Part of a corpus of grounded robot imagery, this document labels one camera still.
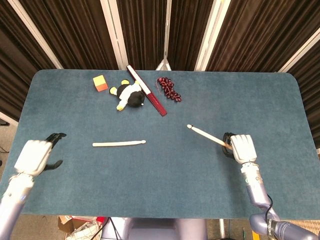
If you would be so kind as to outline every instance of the teal felt surface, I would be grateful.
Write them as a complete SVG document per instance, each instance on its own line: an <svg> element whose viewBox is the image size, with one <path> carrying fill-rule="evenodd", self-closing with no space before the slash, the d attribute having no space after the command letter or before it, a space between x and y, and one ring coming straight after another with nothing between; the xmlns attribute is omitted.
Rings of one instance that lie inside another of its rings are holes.
<svg viewBox="0 0 320 240"><path fill-rule="evenodd" d="M41 70L33 78L0 185L2 194L27 140L66 133L54 147L23 210L28 214L151 218L248 218L251 206L241 166L221 147L187 128L218 138L250 134L265 187L283 219L318 219L320 164L296 80L287 73L138 71L167 110L148 99L116 110L119 100L97 92L93 77L110 87L126 71ZM167 76L182 102L158 92ZM146 140L123 147L93 142Z"/></svg>

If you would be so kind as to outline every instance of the wooden drumstick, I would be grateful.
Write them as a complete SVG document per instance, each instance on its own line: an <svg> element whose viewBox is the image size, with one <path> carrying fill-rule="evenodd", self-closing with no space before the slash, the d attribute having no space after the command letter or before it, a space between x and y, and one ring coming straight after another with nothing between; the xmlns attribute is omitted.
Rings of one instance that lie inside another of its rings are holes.
<svg viewBox="0 0 320 240"><path fill-rule="evenodd" d="M215 136L212 136L209 133L206 133L205 131L202 131L199 128L196 128L196 127L194 127L194 126L192 126L190 124L188 124L187 127L188 127L188 129L191 129L191 130L195 131L197 134L200 134L200 135L202 135L202 136L214 141L215 143L220 144L220 145L226 147L227 149L232 150L232 146L230 146L229 144L225 143L224 141L216 138Z"/></svg>
<svg viewBox="0 0 320 240"><path fill-rule="evenodd" d="M130 145L138 145L145 144L147 141L118 141L118 142L94 142L92 143L92 147L118 147L118 146L130 146Z"/></svg>

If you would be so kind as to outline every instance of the plush toy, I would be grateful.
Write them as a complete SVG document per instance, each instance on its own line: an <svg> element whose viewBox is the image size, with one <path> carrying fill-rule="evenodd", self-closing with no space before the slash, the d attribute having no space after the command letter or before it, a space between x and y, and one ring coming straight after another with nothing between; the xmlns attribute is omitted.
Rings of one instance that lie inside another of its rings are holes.
<svg viewBox="0 0 320 240"><path fill-rule="evenodd" d="M121 86L118 87L118 89L113 86L110 88L109 92L120 99L118 106L116 106L118 111L122 111L127 104L130 107L141 107L145 101L145 94L142 92L137 81L130 85L130 82L127 79L124 79L121 81Z"/></svg>

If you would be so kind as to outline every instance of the yellow block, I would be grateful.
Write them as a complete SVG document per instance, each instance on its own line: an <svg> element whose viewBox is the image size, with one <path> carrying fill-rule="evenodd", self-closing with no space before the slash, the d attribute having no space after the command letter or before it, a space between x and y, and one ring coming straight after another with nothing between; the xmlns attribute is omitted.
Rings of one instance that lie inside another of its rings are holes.
<svg viewBox="0 0 320 240"><path fill-rule="evenodd" d="M252 231L252 238L253 240L260 240L259 234L256 234L254 231Z"/></svg>
<svg viewBox="0 0 320 240"><path fill-rule="evenodd" d="M106 84L106 80L103 75L94 77L93 82L96 87L102 84Z"/></svg>

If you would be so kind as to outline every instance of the robotic arm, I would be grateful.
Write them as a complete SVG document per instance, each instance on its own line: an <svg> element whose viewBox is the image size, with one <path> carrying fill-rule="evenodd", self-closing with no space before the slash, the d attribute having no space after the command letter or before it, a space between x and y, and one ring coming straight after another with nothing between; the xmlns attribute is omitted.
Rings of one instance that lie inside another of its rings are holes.
<svg viewBox="0 0 320 240"><path fill-rule="evenodd" d="M267 195L259 165L255 164L257 154L250 135L225 133L223 140L232 146L233 154L223 146L223 152L242 165L241 173L252 205L263 213L250 216L250 225L254 232L277 240L320 240L314 233L287 221L281 221Z"/></svg>
<svg viewBox="0 0 320 240"><path fill-rule="evenodd" d="M47 164L52 148L64 133L53 133L46 140L29 140L24 145L14 168L17 175L9 180L9 186L0 203L0 240L9 240L16 221L34 186L34 177L46 170L53 170L62 164Z"/></svg>

